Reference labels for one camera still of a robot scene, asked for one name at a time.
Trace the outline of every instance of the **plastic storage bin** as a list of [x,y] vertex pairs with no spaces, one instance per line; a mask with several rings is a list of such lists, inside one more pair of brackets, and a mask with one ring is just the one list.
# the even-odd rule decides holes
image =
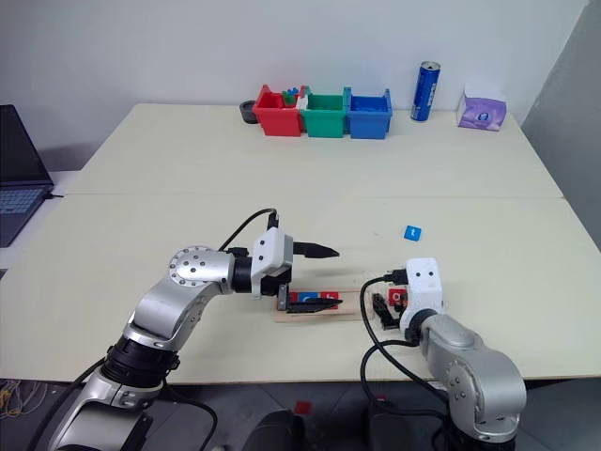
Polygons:
[[285,105],[279,92],[272,92],[263,85],[253,107],[263,132],[271,136],[301,136],[302,118],[294,105]]
[[347,106],[345,96],[308,94],[307,108],[300,110],[307,134],[314,138],[342,138]]
[[345,87],[348,131],[351,138],[384,139],[391,125],[391,91],[382,97],[353,96]]

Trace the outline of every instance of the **blue can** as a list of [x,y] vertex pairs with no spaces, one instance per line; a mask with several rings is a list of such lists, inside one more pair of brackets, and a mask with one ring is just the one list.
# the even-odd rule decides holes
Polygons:
[[411,108],[411,118],[413,120],[424,121],[430,116],[430,107],[434,99],[439,75],[439,63],[424,61],[420,66],[420,76],[417,78],[415,99],[413,99],[413,107]]

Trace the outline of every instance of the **laptop keyboard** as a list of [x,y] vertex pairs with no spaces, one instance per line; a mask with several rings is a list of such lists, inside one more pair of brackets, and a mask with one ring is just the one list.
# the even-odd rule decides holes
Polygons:
[[41,189],[0,191],[0,214],[27,212],[41,191]]

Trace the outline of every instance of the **tissue box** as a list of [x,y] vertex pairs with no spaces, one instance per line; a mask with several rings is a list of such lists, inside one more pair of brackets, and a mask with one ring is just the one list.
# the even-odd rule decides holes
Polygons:
[[457,125],[498,132],[506,113],[505,98],[496,87],[486,82],[469,82],[457,108]]

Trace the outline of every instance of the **blue bin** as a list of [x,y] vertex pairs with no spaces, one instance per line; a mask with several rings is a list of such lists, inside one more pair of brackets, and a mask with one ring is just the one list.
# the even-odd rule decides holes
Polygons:
[[391,126],[391,91],[381,97],[353,96],[345,87],[347,127],[351,138],[384,139]]

